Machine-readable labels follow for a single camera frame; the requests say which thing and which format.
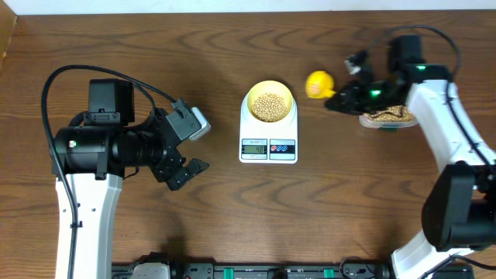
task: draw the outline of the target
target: yellow bowl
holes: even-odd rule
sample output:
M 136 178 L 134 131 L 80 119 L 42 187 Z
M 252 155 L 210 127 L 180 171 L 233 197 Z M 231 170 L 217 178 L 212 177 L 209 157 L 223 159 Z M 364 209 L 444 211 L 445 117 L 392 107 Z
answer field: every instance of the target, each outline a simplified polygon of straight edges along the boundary
M 253 104 L 255 104 L 255 100 L 266 93 L 274 93 L 281 96 L 284 99 L 284 104 L 286 106 L 286 115 L 288 115 L 291 108 L 293 108 L 293 95 L 291 95 L 291 92 L 284 84 L 277 81 L 261 81 L 250 89 L 246 98 L 246 105 L 248 106 L 251 115 L 258 119 L 257 115 L 253 113 L 252 107 Z

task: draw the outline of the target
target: small bowl of grains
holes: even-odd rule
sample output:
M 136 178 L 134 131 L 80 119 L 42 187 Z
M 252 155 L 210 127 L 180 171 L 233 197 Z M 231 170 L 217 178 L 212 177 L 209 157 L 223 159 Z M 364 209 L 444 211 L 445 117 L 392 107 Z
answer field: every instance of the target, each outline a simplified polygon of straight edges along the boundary
M 277 122 L 291 111 L 293 96 L 281 82 L 262 81 L 248 92 L 246 105 L 256 119 Z

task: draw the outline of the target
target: digital display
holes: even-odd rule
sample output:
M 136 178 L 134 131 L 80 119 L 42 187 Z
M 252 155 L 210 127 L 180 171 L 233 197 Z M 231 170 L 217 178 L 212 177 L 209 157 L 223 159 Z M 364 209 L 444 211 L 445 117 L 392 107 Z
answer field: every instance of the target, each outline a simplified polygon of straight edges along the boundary
M 244 146 L 244 153 L 265 154 L 265 146 Z

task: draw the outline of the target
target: green led light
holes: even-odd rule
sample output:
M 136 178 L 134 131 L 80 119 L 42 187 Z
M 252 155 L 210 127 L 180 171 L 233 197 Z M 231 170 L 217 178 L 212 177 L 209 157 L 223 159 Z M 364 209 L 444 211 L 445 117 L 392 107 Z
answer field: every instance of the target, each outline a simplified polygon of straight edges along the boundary
M 370 91 L 370 95 L 371 95 L 372 97 L 377 97 L 377 96 L 378 96 L 378 95 L 380 95 L 380 94 L 381 94 L 381 90 L 371 90 L 371 91 Z

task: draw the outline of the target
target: green connector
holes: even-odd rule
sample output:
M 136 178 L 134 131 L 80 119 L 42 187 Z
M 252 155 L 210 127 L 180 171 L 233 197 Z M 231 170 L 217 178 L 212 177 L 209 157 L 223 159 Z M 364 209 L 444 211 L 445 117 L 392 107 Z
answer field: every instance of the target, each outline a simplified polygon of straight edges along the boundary
M 324 278 L 334 278 L 334 270 L 332 268 L 325 269 Z
M 234 268 L 224 268 L 224 279 L 234 279 Z

